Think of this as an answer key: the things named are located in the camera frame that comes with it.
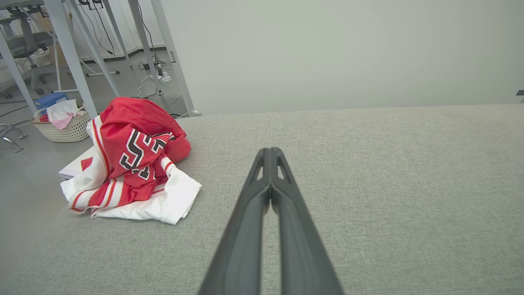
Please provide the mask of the blue box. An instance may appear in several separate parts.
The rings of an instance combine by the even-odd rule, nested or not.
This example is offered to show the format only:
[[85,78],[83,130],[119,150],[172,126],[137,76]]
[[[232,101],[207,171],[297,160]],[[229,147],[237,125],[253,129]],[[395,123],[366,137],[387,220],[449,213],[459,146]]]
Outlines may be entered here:
[[68,96],[63,92],[53,92],[34,101],[34,104],[39,109],[49,108],[53,104],[68,100]]

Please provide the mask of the chrome chair base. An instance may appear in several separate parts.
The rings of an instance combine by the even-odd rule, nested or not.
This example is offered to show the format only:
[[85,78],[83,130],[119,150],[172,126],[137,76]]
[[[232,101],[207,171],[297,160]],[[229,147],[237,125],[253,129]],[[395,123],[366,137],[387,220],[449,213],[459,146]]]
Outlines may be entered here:
[[0,124],[0,140],[11,144],[14,147],[15,152],[22,151],[24,149],[23,147],[19,146],[15,141],[7,137],[10,132],[17,133],[19,139],[26,138],[27,134],[22,132],[19,128],[13,125],[3,124],[3,123]]

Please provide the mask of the grey metal frame leg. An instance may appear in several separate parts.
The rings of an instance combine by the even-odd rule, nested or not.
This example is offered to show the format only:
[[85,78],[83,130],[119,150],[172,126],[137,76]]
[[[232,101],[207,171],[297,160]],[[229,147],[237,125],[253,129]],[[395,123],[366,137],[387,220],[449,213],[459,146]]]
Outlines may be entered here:
[[75,43],[69,30],[68,21],[61,0],[43,0],[47,13],[49,14],[51,24],[54,28],[54,33],[60,43],[60,47],[63,51],[64,57],[69,66],[70,72],[74,78],[77,90],[82,98],[84,107],[86,108],[90,117],[94,119],[97,114],[97,110],[94,106],[92,95],[88,88],[84,71],[81,67],[81,62],[77,56]]
[[149,40],[147,38],[149,35],[146,32],[145,24],[143,22],[142,9],[139,6],[139,1],[138,0],[127,0],[127,2],[129,3],[129,7],[130,7],[130,10],[131,10],[131,13],[132,13],[132,16],[133,16],[133,21],[134,21],[135,26],[136,26],[137,34],[138,34],[139,40],[140,40],[141,45],[142,45],[142,50],[143,50],[144,54],[146,55],[147,64],[150,67],[152,80],[155,82],[156,94],[159,95],[159,96],[162,96],[162,95],[164,95],[164,93],[163,93],[163,91],[161,89],[161,85],[160,85],[159,79],[157,77],[158,69],[157,69],[157,66],[155,64],[155,58],[153,58],[155,53],[154,52],[152,53],[151,50],[150,50],[150,46],[149,46],[150,43],[149,43]]
[[176,80],[178,82],[178,86],[181,90],[181,95],[183,97],[183,100],[185,102],[185,106],[187,108],[187,112],[189,116],[202,116],[202,114],[195,109],[193,101],[190,97],[190,93],[186,84],[185,76],[182,72],[182,67],[180,65],[180,60],[178,59],[178,55],[176,52],[176,47],[174,44],[174,40],[172,37],[172,33],[169,30],[169,24],[167,19],[167,6],[162,4],[161,0],[150,0],[152,4],[152,8],[155,13],[155,17],[157,19],[157,23],[159,24],[160,32],[165,44],[165,47],[168,51],[168,55],[172,64],[172,68],[174,69]]
[[11,72],[14,81],[16,82],[18,89],[20,90],[21,94],[23,95],[31,113],[34,115],[37,112],[37,108],[34,104],[34,101],[28,90],[28,87],[25,84],[24,78],[22,77],[19,71],[18,65],[15,62],[13,55],[11,54],[6,38],[1,29],[0,29],[0,54],[2,55],[2,58],[4,59],[4,61],[6,62],[6,65],[9,71]]

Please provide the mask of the grey fabric sofa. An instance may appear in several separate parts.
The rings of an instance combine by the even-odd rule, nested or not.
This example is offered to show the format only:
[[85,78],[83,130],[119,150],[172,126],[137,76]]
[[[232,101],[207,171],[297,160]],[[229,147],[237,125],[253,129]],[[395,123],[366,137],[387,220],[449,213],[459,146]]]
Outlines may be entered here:
[[64,209],[0,295],[197,295],[259,149],[283,150],[346,294],[524,295],[524,106],[180,120],[177,225]]

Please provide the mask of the white and pink cloth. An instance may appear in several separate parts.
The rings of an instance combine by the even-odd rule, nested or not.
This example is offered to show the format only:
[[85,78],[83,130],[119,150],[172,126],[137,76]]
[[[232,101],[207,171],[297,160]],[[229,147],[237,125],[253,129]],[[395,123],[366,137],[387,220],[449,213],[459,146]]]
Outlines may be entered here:
[[57,129],[65,129],[73,118],[86,114],[77,106],[76,100],[64,100],[53,104],[46,110],[48,121]]

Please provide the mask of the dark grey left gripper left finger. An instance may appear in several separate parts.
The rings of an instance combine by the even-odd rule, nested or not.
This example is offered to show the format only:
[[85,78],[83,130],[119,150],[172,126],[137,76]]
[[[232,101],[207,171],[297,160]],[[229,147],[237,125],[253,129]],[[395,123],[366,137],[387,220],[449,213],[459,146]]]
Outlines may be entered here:
[[264,148],[254,159],[198,295],[260,295],[269,173],[269,149]]

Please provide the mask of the white perforated laundry basket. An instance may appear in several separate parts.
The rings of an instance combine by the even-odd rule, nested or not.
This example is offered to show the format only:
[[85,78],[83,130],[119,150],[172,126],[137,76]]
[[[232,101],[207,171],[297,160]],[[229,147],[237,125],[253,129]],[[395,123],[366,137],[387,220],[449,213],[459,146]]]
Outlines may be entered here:
[[80,107],[75,114],[73,114],[71,121],[64,129],[58,129],[50,122],[41,122],[41,112],[47,110],[46,108],[39,109],[29,121],[29,124],[34,126],[45,138],[51,142],[56,143],[73,143],[85,140],[88,138],[87,125],[90,122],[90,116],[84,112],[81,116],[78,113],[84,111],[85,107]]

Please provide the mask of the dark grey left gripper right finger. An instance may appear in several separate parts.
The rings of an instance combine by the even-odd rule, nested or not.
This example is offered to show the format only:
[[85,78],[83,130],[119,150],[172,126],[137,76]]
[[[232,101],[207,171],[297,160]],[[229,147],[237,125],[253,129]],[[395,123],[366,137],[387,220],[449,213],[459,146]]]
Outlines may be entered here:
[[290,166],[270,149],[271,203],[278,215],[282,295],[344,295]]

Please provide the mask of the red and white jersey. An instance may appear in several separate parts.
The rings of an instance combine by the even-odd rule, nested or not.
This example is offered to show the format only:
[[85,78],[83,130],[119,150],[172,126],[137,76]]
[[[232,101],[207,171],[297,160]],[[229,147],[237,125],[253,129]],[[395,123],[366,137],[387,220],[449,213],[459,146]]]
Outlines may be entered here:
[[94,156],[61,183],[69,211],[172,225],[188,215],[202,185],[176,166],[191,145],[168,112],[146,99],[120,97],[87,131]]

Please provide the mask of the grey metal frame brace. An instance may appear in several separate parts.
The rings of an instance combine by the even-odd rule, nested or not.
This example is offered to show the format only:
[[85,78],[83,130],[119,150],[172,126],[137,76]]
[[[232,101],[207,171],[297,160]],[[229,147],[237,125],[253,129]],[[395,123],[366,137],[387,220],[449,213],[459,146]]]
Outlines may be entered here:
[[95,45],[94,38],[92,34],[89,32],[88,27],[86,26],[86,22],[84,21],[84,18],[80,14],[80,10],[77,7],[74,0],[65,0],[65,3],[67,7],[69,8],[69,11],[72,15],[72,18],[76,20],[77,26],[79,27],[79,30],[81,31],[82,35],[84,36],[84,39],[87,42],[87,45],[90,49],[90,51],[93,54],[94,60],[99,65],[103,75],[105,76],[107,82],[109,83],[110,87],[112,88],[114,94],[116,97],[119,97],[119,91],[116,86],[116,83],[112,77],[112,74],[110,73],[108,67],[106,66],[105,61],[103,60],[97,46]]

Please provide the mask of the grey office chair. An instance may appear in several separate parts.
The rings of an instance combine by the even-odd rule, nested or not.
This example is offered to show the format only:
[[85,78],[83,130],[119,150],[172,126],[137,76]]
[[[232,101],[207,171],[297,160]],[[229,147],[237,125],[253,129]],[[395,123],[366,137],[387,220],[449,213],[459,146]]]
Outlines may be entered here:
[[22,76],[26,82],[31,82],[32,90],[39,96],[45,95],[46,91],[39,85],[47,84],[45,75],[56,71],[34,60],[34,56],[44,55],[49,46],[54,45],[54,39],[51,31],[34,32],[30,22],[37,22],[32,19],[34,14],[44,18],[49,15],[43,11],[41,4],[2,7],[1,10],[9,13],[9,17],[0,13],[0,31],[6,39],[9,52],[15,60],[24,60],[21,65],[24,71]]

